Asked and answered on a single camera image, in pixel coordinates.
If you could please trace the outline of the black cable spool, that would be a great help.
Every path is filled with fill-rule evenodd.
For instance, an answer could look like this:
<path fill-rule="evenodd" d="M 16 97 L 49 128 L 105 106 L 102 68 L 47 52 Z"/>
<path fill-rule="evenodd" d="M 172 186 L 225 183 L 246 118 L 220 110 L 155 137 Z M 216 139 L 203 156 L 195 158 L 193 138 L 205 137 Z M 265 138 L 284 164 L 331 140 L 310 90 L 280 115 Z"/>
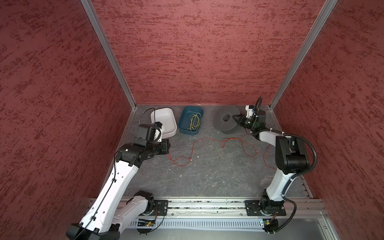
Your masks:
<path fill-rule="evenodd" d="M 233 118 L 234 115 L 239 115 L 240 110 L 236 106 L 221 107 L 214 116 L 214 127 L 223 134 L 229 135 L 237 132 L 241 126 Z"/>

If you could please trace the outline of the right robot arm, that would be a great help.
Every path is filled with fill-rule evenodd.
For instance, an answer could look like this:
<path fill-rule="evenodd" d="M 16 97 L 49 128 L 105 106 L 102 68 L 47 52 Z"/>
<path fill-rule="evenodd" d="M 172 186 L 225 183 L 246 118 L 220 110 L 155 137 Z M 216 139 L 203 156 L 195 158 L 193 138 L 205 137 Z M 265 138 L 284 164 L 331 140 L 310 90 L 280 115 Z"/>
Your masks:
<path fill-rule="evenodd" d="M 261 142 L 275 147 L 277 171 L 271 184 L 264 190 L 258 206 L 254 207 L 257 215 L 271 216 L 278 214 L 287 200 L 286 192 L 296 177 L 310 169 L 310 161 L 305 141 L 293 135 L 287 135 L 274 129 L 267 129 L 261 116 L 253 114 L 232 115 L 232 119 Z"/>

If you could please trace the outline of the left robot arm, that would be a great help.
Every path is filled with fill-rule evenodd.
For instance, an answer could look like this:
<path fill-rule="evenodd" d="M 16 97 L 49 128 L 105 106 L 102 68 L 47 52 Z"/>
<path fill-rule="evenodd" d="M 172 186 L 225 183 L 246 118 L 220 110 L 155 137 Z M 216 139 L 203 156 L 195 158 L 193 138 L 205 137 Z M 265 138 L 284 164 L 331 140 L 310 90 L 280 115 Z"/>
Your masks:
<path fill-rule="evenodd" d="M 138 191 L 126 204 L 117 207 L 126 188 L 145 160 L 168 155 L 170 141 L 163 139 L 161 122 L 141 124 L 134 141 L 119 148 L 111 174 L 96 201 L 80 223 L 66 232 L 70 240 L 118 240 L 123 231 L 140 215 L 158 215 L 154 195 Z"/>

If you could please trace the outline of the white plastic tray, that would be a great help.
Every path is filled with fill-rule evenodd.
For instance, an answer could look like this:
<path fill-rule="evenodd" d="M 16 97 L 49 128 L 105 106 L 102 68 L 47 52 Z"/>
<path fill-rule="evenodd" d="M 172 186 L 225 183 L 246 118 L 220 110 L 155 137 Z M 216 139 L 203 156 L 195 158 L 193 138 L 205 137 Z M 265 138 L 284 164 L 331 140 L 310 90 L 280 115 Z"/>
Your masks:
<path fill-rule="evenodd" d="M 151 112 L 151 122 L 160 122 L 162 126 L 162 138 L 173 137 L 177 133 L 177 123 L 171 108 L 157 109 Z"/>

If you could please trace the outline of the teal plastic tray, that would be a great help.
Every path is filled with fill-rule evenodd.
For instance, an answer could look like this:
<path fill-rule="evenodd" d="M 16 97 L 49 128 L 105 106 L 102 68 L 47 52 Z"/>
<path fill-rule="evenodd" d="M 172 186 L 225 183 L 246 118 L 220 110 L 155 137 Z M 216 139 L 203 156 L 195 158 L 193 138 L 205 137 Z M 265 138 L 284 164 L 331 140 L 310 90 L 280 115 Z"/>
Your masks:
<path fill-rule="evenodd" d="M 197 106 L 186 106 L 179 119 L 178 127 L 182 134 L 197 135 L 203 120 L 204 110 Z"/>

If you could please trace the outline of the left base circuit board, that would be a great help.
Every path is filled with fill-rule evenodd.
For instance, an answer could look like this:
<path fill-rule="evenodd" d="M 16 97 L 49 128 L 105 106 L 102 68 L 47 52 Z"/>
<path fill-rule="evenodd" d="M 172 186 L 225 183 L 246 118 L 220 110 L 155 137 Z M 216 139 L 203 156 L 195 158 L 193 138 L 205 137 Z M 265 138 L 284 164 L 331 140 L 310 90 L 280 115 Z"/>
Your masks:
<path fill-rule="evenodd" d="M 156 225 L 156 220 L 139 219 L 137 222 L 136 230 L 139 232 L 140 235 L 147 235 L 156 228 Z"/>

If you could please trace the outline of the base circuit board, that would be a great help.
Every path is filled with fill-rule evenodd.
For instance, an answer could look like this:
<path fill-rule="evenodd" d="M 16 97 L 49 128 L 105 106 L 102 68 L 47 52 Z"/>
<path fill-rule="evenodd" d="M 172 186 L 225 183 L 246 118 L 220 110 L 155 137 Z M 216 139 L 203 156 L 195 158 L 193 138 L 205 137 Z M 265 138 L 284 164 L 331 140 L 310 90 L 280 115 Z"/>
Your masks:
<path fill-rule="evenodd" d="M 147 235 L 156 228 L 156 225 L 156 220 L 139 219 L 137 222 L 136 230 L 139 232 L 140 235 Z"/>
<path fill-rule="evenodd" d="M 263 219 L 263 230 L 267 234 L 275 234 L 279 229 L 279 221 L 277 219 Z"/>

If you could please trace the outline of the right base circuit board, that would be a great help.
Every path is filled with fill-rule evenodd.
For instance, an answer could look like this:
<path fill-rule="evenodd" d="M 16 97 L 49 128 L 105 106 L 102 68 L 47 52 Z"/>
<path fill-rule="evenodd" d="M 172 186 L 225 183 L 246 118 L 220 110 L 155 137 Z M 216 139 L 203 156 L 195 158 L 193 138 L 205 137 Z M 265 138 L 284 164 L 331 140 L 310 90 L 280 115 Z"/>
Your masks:
<path fill-rule="evenodd" d="M 277 219 L 263 219 L 263 230 L 267 234 L 275 234 L 279 229 L 279 221 Z"/>

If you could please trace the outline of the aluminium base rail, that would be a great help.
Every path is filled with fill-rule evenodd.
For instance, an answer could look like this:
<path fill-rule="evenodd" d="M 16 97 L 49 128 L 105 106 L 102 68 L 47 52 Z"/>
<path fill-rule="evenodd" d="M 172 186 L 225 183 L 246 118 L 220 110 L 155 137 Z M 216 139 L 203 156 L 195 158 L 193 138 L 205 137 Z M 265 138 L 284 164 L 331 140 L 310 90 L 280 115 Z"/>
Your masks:
<path fill-rule="evenodd" d="M 122 199 L 118 210 L 130 199 Z M 156 220 L 159 229 L 196 229 L 264 232 L 263 219 L 277 219 L 279 227 L 290 217 L 296 219 L 324 219 L 325 206 L 317 199 L 296 199 L 295 205 L 285 203 L 278 214 L 257 215 L 258 200 L 235 198 L 163 198 L 155 199 L 158 215 L 140 215 L 128 228 L 136 228 L 139 219 Z"/>

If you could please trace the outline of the left aluminium corner post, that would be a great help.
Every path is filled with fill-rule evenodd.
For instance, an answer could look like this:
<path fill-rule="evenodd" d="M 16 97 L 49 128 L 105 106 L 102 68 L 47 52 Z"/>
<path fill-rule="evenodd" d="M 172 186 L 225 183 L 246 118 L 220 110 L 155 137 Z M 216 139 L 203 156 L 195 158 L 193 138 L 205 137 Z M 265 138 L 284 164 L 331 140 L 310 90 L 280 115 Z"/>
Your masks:
<path fill-rule="evenodd" d="M 126 78 L 123 74 L 123 71 L 118 63 L 118 60 L 113 52 L 113 49 L 108 41 L 108 38 L 105 34 L 105 31 L 102 27 L 102 24 L 97 16 L 96 10 L 92 4 L 92 1 L 90 0 L 81 0 L 82 6 L 84 10 L 86 11 L 86 14 L 93 26 L 93 29 L 99 39 L 99 42 L 101 43 L 104 52 L 109 60 L 110 65 L 113 68 L 113 71 L 125 93 L 125 96 L 127 97 L 130 106 L 133 110 L 136 110 L 137 103 L 133 97 L 133 94 L 128 86 L 128 83 L 126 81 Z"/>

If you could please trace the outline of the aluminium corner post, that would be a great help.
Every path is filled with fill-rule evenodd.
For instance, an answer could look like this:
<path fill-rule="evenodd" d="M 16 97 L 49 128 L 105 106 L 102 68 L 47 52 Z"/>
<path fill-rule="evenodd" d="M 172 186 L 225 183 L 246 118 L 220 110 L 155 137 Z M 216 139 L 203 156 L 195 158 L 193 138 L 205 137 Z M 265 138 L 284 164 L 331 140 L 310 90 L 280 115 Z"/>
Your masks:
<path fill-rule="evenodd" d="M 269 104 L 269 109 L 271 112 L 274 111 L 274 109 L 276 108 L 279 100 L 283 96 L 286 88 L 290 84 L 295 73 L 299 69 L 301 63 L 303 62 L 304 58 L 306 57 L 311 46 L 315 42 L 317 36 L 319 35 L 320 31 L 322 30 L 323 26 L 325 25 L 327 19 L 329 18 L 330 14 L 332 13 L 337 3 L 338 3 L 338 0 L 325 1 L 311 29 L 309 30 L 303 44 L 301 45 L 294 61 L 292 62 L 289 70 L 287 71 L 279 89 L 277 90 L 275 96 L 273 97 L 271 103 Z"/>
<path fill-rule="evenodd" d="M 93 29 L 99 39 L 99 42 L 101 43 L 104 52 L 109 60 L 110 65 L 113 68 L 113 71 L 125 93 L 125 96 L 127 97 L 130 106 L 133 110 L 136 110 L 137 103 L 133 97 L 133 94 L 128 86 L 128 83 L 126 81 L 126 78 L 123 74 L 123 71 L 118 63 L 118 60 L 113 52 L 113 49 L 108 41 L 108 38 L 105 34 L 105 31 L 102 27 L 102 24 L 97 16 L 96 10 L 92 4 L 92 1 L 90 0 L 81 0 L 82 6 L 84 10 L 86 11 L 86 14 L 93 26 Z"/>

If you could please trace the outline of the right aluminium corner post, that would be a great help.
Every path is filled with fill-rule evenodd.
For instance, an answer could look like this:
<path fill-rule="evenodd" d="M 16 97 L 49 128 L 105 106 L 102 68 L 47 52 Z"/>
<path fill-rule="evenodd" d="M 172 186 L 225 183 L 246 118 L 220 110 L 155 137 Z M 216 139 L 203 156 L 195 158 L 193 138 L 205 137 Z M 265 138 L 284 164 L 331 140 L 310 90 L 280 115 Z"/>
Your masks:
<path fill-rule="evenodd" d="M 330 14 L 332 13 L 337 3 L 338 3 L 338 0 L 325 1 L 311 29 L 309 30 L 303 44 L 301 45 L 294 61 L 292 62 L 289 70 L 287 71 L 279 89 L 277 90 L 275 96 L 273 97 L 271 103 L 269 104 L 269 109 L 271 112 L 274 111 L 274 109 L 276 108 L 279 100 L 283 96 L 286 88 L 290 84 L 295 73 L 299 69 L 301 63 L 303 62 L 304 58 L 306 57 L 311 46 L 315 42 L 317 36 L 319 35 L 320 31 L 322 30 L 323 26 L 325 25 L 327 19 L 329 18 Z"/>

